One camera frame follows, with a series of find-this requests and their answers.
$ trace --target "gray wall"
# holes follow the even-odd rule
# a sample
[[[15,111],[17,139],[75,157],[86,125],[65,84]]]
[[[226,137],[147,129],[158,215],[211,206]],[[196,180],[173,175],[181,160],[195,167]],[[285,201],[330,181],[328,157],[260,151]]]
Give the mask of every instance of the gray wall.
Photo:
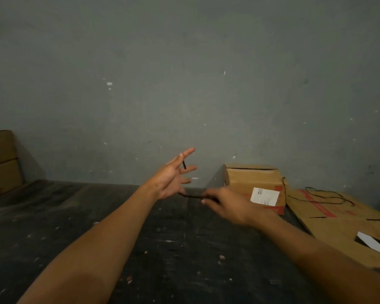
[[[28,179],[140,184],[195,146],[192,186],[270,163],[377,205],[380,0],[0,0],[0,129]]]

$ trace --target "white paper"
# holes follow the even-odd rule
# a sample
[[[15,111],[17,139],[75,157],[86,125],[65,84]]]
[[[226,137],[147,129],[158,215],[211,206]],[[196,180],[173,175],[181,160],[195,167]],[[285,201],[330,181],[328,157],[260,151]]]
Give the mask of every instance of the white paper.
[[[256,204],[276,206],[280,192],[268,189],[253,188],[250,201]]]
[[[380,252],[380,243],[373,239],[373,237],[366,235],[365,233],[357,232],[357,236],[362,240],[369,248]]]

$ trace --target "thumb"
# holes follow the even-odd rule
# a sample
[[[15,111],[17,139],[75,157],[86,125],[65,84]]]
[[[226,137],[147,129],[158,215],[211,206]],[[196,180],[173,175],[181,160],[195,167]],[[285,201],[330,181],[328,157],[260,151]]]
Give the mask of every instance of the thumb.
[[[179,168],[184,160],[183,153],[180,153],[176,158],[174,158],[169,164],[174,168]]]
[[[224,210],[223,210],[222,206],[220,204],[214,202],[213,200],[204,198],[201,200],[201,203],[203,205],[206,205],[208,208],[210,208],[212,211],[214,211],[219,216],[221,216],[221,217],[224,216]]]

